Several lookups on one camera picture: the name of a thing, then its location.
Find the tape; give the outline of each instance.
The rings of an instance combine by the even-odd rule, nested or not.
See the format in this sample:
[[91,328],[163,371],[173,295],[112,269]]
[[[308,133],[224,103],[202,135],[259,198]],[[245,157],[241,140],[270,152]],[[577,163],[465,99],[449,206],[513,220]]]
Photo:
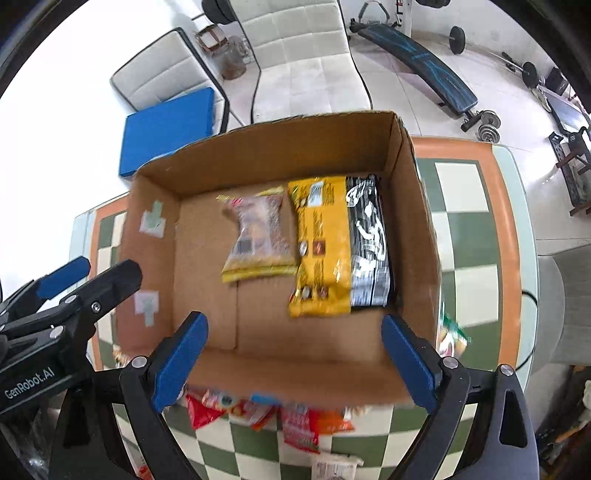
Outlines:
[[164,237],[166,218],[162,217],[162,202],[154,201],[151,212],[142,214],[142,221],[139,224],[139,231],[157,238]]
[[144,315],[144,325],[154,326],[154,314],[160,309],[160,298],[157,291],[140,290],[134,294],[136,315]]

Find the white package with barcode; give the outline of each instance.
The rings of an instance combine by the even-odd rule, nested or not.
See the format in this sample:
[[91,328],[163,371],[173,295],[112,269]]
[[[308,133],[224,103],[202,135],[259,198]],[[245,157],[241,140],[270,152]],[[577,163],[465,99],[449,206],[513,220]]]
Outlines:
[[312,462],[311,480],[354,480],[355,471],[361,465],[363,460],[358,457],[321,453]]

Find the small cardboard box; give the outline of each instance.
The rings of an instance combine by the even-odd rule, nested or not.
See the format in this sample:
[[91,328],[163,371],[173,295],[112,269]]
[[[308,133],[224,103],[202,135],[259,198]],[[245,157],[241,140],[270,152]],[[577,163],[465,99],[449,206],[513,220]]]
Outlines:
[[[294,319],[287,305],[295,277],[230,284],[220,279],[238,227],[223,214],[219,194],[369,173],[381,178],[397,286],[390,310],[434,343],[439,259],[413,145],[396,114],[358,112],[251,125],[188,145],[138,170],[120,258],[138,262],[144,280],[142,290],[117,309],[122,351],[150,354],[197,310],[207,316],[210,333],[190,385],[320,407],[407,402],[381,341],[381,321],[389,309]],[[281,217],[285,237],[295,244],[287,197]]]

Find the yellow and black snack bag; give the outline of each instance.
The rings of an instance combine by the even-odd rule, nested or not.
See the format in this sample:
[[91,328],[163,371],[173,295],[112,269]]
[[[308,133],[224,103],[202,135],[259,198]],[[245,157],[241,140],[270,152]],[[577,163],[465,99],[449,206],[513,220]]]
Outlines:
[[339,315],[385,306],[392,287],[376,178],[292,181],[301,257],[290,315]]

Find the chair backrest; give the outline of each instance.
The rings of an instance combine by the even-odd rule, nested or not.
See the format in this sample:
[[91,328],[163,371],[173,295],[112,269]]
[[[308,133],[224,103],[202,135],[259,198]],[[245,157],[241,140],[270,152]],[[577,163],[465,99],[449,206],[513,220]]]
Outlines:
[[229,0],[264,69],[350,54],[337,0]]
[[111,83],[135,110],[211,87],[213,133],[224,133],[228,127],[228,97],[182,28],[165,33],[140,51],[113,74]]

